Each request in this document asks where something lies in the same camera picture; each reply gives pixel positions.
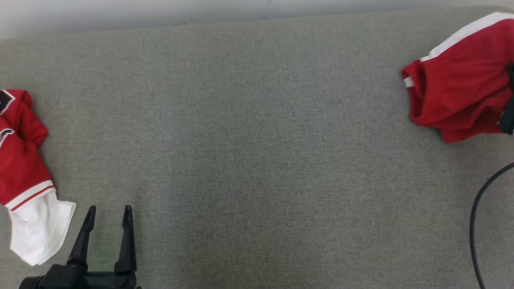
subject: gray fabric surface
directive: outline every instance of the gray fabric surface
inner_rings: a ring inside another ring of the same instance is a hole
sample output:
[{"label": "gray fabric surface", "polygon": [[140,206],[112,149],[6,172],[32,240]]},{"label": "gray fabric surface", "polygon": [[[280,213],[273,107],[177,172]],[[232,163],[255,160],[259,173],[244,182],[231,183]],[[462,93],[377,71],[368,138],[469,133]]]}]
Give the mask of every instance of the gray fabric surface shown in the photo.
[{"label": "gray fabric surface", "polygon": [[[0,43],[0,87],[28,90],[60,199],[90,205],[91,270],[134,208],[143,288],[475,288],[475,194],[514,161],[505,135],[446,145],[415,126],[400,69],[497,8],[54,35]],[[489,288],[514,286],[514,173],[478,213]]]}]

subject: white trim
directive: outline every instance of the white trim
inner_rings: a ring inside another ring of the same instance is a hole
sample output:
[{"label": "white trim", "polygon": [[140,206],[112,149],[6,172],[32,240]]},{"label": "white trim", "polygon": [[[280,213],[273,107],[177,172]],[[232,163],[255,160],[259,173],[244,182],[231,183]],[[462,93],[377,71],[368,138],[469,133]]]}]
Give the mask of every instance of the white trim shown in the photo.
[{"label": "white trim", "polygon": [[15,207],[16,209],[14,210],[14,212],[18,212],[18,210],[21,210],[21,209],[25,208],[26,206],[32,204],[36,200],[39,200],[42,196],[44,196],[44,195],[46,195],[48,193],[51,193],[51,192],[54,192],[55,194],[57,194],[57,190],[55,189],[55,187],[48,188],[44,192],[42,192],[39,195],[37,195],[37,196],[31,198],[30,200],[28,200],[26,203],[23,203],[21,206],[19,206],[17,208]]},{"label": "white trim", "polygon": [[407,77],[403,80],[403,82],[405,83],[405,87],[414,87],[414,81],[412,80],[412,77]]},{"label": "white trim", "polygon": [[11,105],[11,103],[13,103],[16,100],[16,98],[12,94],[10,94],[8,91],[4,91],[4,90],[2,90],[2,91],[5,92],[6,94],[8,94],[12,99],[7,103],[4,110],[0,112],[0,115],[4,114],[4,112],[7,111],[7,109]]},{"label": "white trim", "polygon": [[32,188],[26,190],[25,192],[19,194],[17,197],[15,197],[10,202],[8,202],[5,205],[5,207],[8,208],[9,210],[12,210],[13,208],[15,208],[17,205],[21,204],[26,199],[32,197],[32,195],[40,192],[41,190],[43,190],[47,187],[50,187],[50,186],[53,186],[53,183],[51,180],[46,180],[42,183],[39,183],[39,184],[33,186]]},{"label": "white trim", "polygon": [[502,13],[502,12],[495,12],[493,14],[489,14],[483,18],[478,19],[475,22],[472,22],[463,28],[461,28],[459,31],[455,32],[450,38],[446,39],[444,42],[442,42],[439,46],[435,47],[428,56],[425,56],[421,58],[421,61],[427,61],[433,58],[438,57],[441,55],[441,53],[445,52],[448,48],[452,47],[453,45],[457,44],[462,39],[472,35],[473,33],[476,33],[484,28],[487,28],[489,26],[492,26],[502,20],[507,19],[514,19],[514,14],[512,13]]}]

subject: black wire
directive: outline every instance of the black wire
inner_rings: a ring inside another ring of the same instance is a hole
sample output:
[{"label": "black wire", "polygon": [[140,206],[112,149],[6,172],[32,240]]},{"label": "black wire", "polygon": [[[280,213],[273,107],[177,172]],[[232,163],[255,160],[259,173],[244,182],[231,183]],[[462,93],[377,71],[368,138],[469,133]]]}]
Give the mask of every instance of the black wire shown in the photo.
[{"label": "black wire", "polygon": [[479,193],[476,195],[475,201],[473,202],[473,208],[471,209],[471,220],[469,222],[469,245],[471,247],[471,257],[473,259],[473,267],[475,267],[476,279],[479,282],[480,288],[485,289],[484,282],[482,281],[482,276],[480,276],[479,264],[476,260],[476,249],[475,249],[475,217],[476,217],[476,208],[479,205],[480,198],[484,194],[487,187],[494,182],[499,176],[501,176],[504,172],[514,168],[514,162],[505,166],[503,169],[499,170],[496,174],[494,174],[487,182],[482,186]]}]

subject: black object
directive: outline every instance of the black object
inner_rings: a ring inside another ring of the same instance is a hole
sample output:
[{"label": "black object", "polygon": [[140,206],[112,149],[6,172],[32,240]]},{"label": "black object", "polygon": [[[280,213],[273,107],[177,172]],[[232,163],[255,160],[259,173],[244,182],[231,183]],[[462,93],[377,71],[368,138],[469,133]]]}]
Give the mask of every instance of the black object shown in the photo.
[{"label": "black object", "polygon": [[[512,86],[512,90],[514,91],[514,63],[509,63],[507,65],[507,71],[509,72],[510,84]],[[500,125],[502,132],[509,135],[514,133],[514,94],[507,102],[505,110],[502,112],[502,115],[500,116],[500,122],[498,124]]]},{"label": "black object", "polygon": [[125,206],[123,239],[114,272],[88,272],[87,246],[89,233],[95,225],[96,207],[91,206],[80,229],[66,265],[54,264],[46,275],[23,279],[19,289],[141,289],[136,281],[136,246],[132,207]]},{"label": "black object", "polygon": [[505,166],[503,169],[499,170],[496,174],[494,174],[487,182],[482,186],[479,193],[476,195],[475,201],[473,202],[473,208],[471,209],[471,220],[469,222],[469,245],[471,247],[471,258],[473,259],[473,267],[475,268],[476,279],[479,282],[480,288],[485,289],[484,282],[482,281],[482,276],[480,275],[479,264],[476,260],[476,249],[475,249],[475,217],[476,217],[476,209],[479,205],[480,198],[484,194],[485,190],[504,172],[514,168],[514,162]]}]

